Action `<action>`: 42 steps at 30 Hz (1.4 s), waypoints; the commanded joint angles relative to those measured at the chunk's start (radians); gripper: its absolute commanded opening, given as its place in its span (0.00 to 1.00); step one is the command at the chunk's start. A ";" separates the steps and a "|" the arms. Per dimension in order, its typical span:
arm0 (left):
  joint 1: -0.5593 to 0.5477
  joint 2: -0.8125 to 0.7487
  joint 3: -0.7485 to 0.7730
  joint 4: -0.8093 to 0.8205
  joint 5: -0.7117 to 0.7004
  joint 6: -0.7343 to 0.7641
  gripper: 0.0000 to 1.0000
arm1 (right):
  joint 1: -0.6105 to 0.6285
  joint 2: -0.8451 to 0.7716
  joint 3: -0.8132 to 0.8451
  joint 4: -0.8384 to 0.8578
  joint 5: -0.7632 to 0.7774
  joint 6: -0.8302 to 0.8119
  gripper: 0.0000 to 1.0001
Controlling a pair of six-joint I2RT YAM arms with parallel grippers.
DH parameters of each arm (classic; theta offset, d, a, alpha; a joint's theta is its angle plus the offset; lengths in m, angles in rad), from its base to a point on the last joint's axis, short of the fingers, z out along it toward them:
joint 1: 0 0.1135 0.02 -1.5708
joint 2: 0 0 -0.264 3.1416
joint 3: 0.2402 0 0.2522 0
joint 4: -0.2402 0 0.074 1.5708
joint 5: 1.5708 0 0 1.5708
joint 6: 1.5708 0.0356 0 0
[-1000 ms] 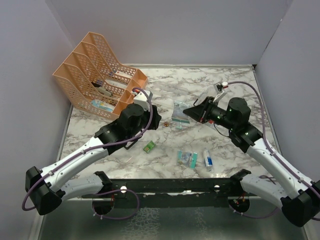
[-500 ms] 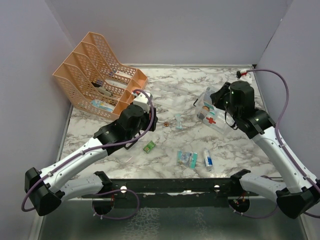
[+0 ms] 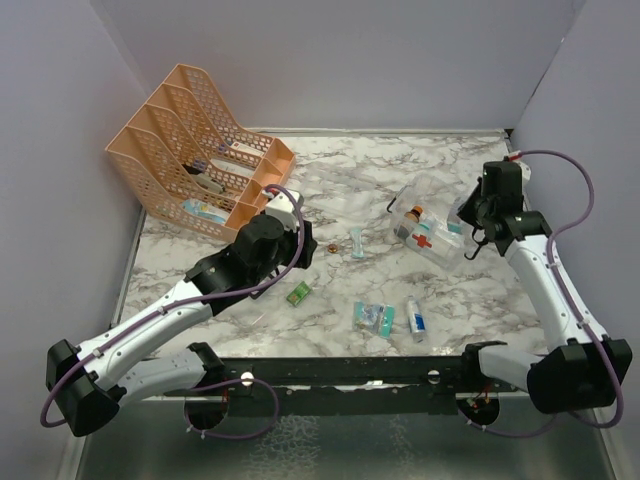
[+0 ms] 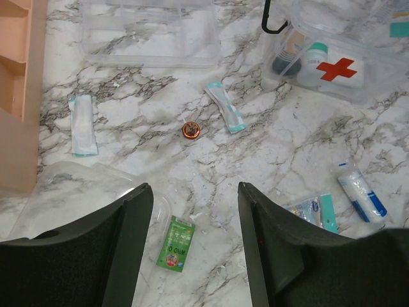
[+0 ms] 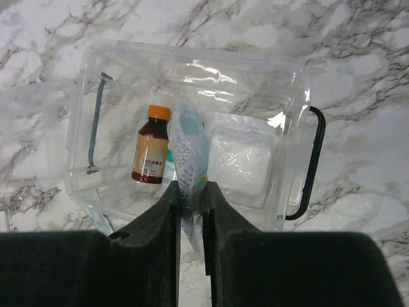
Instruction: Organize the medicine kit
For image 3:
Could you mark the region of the white gauze packet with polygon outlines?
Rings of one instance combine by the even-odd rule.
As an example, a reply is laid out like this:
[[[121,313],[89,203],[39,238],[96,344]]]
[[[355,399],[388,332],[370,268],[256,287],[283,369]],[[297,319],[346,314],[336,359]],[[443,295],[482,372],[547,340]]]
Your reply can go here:
[[[446,227],[435,226],[432,231],[431,251],[440,257],[455,257],[464,248],[464,237],[449,231]]]

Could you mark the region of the white green-label bottle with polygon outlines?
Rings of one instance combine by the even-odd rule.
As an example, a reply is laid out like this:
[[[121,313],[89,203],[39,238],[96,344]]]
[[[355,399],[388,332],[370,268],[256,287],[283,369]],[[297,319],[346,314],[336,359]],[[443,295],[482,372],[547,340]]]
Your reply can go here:
[[[422,213],[418,225],[425,236],[432,236],[437,226],[436,218],[429,212]]]

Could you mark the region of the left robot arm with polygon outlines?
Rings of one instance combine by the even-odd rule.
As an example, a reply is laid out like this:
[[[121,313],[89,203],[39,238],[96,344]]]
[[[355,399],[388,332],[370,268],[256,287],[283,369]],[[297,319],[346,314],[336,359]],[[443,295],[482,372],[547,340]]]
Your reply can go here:
[[[206,395],[220,385],[221,365],[205,343],[168,359],[149,354],[183,331],[262,292],[294,268],[307,269],[317,242],[308,220],[286,226],[272,214],[244,225],[234,242],[189,269],[164,296],[110,331],[74,345],[66,339],[47,352],[46,407],[57,406],[57,422],[40,414],[46,428],[67,426],[84,437],[107,425],[128,403],[193,388]]]

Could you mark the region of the clear first aid box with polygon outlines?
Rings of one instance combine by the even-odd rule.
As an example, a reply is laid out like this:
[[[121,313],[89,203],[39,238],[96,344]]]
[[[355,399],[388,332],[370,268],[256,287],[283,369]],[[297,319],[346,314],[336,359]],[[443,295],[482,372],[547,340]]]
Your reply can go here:
[[[472,227],[458,209],[474,187],[421,173],[407,182],[386,207],[390,235],[444,270],[453,270],[471,248]]]

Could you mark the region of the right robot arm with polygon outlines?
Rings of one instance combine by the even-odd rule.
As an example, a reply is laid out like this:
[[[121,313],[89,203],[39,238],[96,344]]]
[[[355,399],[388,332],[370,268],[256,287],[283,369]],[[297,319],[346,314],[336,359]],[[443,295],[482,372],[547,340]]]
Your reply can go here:
[[[631,364],[627,341],[615,340],[591,315],[567,274],[552,229],[538,211],[524,208],[520,165],[487,162],[459,218],[483,233],[513,269],[543,327],[546,355],[499,341],[466,346],[461,383],[481,391],[494,379],[526,392],[544,414],[623,407],[621,384]]]

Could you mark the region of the brown medicine bottle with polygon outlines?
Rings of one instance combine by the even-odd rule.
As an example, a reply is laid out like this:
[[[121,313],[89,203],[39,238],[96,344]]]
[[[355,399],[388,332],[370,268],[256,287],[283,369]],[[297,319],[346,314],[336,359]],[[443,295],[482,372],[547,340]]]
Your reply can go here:
[[[406,240],[420,223],[423,209],[416,205],[407,211],[394,227],[394,234],[400,240]]]

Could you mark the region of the silver blue pill packet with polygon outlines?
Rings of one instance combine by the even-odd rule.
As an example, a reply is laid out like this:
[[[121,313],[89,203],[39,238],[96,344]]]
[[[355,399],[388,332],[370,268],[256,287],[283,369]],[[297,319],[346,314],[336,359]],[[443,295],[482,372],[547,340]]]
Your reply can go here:
[[[458,196],[455,198],[448,216],[447,216],[447,229],[451,233],[465,235],[468,225],[460,218],[459,209],[464,204],[465,198]]]

